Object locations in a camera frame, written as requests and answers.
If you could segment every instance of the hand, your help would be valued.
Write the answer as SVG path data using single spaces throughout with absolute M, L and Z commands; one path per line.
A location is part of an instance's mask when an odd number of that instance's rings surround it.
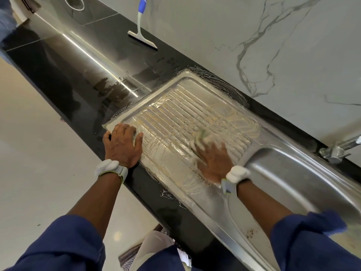
M 204 150 L 201 150 L 197 145 L 195 146 L 198 156 L 204 161 L 204 163 L 200 160 L 197 162 L 198 169 L 208 181 L 220 184 L 233 167 L 226 145 L 222 143 L 221 149 L 218 149 L 214 143 L 210 145 L 203 143 L 203 146 Z
M 133 145 L 133 136 L 136 128 L 124 123 L 118 123 L 113 132 L 107 131 L 103 136 L 105 146 L 105 159 L 118 161 L 119 165 L 126 168 L 135 166 L 143 153 L 143 133 L 139 133 Z

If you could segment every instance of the countertop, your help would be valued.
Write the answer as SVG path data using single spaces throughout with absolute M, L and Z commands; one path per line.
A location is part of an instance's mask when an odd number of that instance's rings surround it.
M 154 50 L 128 36 L 137 26 L 98 0 L 73 11 L 62 0 L 40 4 L 29 20 L 2 42 L 11 63 L 29 80 L 100 159 L 102 125 L 188 68 L 312 152 L 322 143 L 142 31 Z M 361 168 L 336 166 L 361 183 Z M 124 185 L 170 232 L 203 270 L 246 270 L 211 232 L 140 164 Z

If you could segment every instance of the rolled-up sleeve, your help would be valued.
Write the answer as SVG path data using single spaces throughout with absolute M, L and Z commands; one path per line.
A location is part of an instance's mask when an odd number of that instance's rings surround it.
M 361 270 L 361 259 L 328 237 L 346 229 L 335 211 L 285 217 L 276 223 L 270 236 L 279 267 L 282 271 Z
M 56 219 L 8 270 L 101 270 L 104 261 L 104 244 L 95 227 L 83 217 L 65 215 Z

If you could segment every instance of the stainless steel sink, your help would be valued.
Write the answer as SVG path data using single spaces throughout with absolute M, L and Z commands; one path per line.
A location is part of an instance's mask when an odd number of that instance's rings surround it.
M 250 270 L 278 270 L 268 238 L 236 196 L 224 195 L 196 169 L 189 141 L 200 129 L 225 140 L 235 164 L 295 213 L 336 210 L 350 230 L 334 239 L 361 256 L 361 188 L 321 158 L 191 71 L 111 120 L 144 133 L 141 162 Z

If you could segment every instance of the white wrist device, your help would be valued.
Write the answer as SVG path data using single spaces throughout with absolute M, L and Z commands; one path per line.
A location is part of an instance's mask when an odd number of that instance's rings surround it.
M 237 193 L 237 184 L 250 176 L 250 171 L 240 165 L 235 165 L 231 171 L 227 173 L 226 178 L 222 179 L 221 187 L 223 193 Z
M 98 166 L 95 168 L 94 175 L 99 178 L 101 175 L 108 172 L 118 174 L 122 183 L 124 183 L 124 180 L 128 175 L 128 168 L 119 165 L 118 161 L 112 161 L 111 159 L 107 159 L 98 164 Z

